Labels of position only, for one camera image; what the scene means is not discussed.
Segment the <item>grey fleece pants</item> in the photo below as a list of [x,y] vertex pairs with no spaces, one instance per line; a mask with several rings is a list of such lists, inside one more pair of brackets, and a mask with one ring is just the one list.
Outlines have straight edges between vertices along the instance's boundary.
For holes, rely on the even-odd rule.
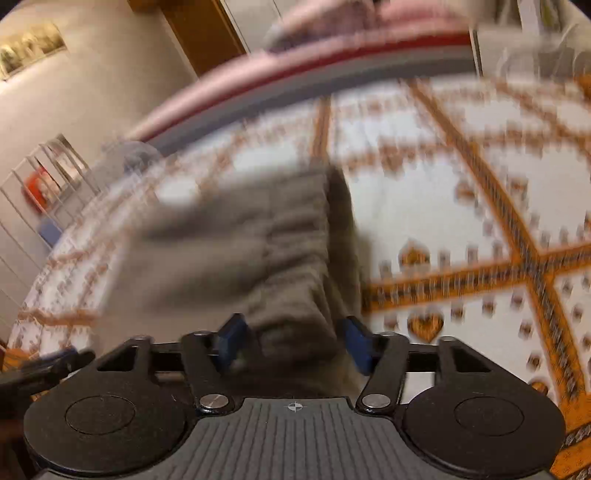
[[138,335],[166,342],[215,331],[240,314],[250,332],[233,381],[353,397],[361,377],[337,331],[361,302],[344,174],[286,168],[151,208],[123,247],[95,334],[104,353]]

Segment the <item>red plush toy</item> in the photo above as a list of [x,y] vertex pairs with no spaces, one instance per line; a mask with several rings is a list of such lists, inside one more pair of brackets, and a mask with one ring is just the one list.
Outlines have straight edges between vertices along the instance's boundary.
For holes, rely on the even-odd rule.
[[23,189],[38,211],[48,210],[61,192],[58,183],[44,167],[38,167],[26,178]]

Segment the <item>orange white patterned bedsheet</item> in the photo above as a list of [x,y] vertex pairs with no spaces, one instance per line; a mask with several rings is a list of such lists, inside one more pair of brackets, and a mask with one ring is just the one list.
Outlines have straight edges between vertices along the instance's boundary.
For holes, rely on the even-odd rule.
[[370,326],[456,336],[562,410],[553,467],[590,475],[590,93],[584,80],[386,81],[243,120],[104,188],[24,300],[4,364],[105,341],[107,289],[159,198],[274,167],[349,182]]

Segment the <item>large pink red bed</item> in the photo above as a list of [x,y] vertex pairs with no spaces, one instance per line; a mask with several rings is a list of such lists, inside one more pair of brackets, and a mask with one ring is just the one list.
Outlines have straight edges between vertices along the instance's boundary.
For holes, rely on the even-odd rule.
[[374,2],[378,25],[219,65],[152,110],[123,138],[164,155],[269,109],[389,79],[476,74],[467,18],[441,1]]

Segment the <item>brown wooden door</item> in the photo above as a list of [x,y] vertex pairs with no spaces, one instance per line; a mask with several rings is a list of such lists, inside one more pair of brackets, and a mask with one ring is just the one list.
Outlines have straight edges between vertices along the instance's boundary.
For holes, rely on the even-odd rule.
[[245,55],[245,47],[221,1],[130,0],[135,13],[159,10],[197,76]]

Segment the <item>folded pink quilt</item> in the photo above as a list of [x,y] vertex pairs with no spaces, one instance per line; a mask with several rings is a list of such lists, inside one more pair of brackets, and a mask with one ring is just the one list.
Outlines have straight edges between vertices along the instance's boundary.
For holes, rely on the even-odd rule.
[[374,29],[378,16],[373,1],[300,1],[267,31],[263,49],[287,51],[334,36]]

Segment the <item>white sliding-door wardrobe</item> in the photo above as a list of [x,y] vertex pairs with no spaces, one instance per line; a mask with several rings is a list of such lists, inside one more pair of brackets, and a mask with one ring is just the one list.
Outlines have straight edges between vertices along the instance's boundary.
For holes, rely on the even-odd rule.
[[247,52],[263,47],[267,31],[297,4],[296,0],[224,0],[226,14]]

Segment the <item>wall poster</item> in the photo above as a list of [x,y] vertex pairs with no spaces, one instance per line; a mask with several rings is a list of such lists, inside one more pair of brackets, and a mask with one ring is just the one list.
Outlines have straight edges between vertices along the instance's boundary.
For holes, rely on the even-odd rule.
[[53,23],[37,24],[20,32],[2,35],[0,47],[2,81],[67,49],[60,30]]

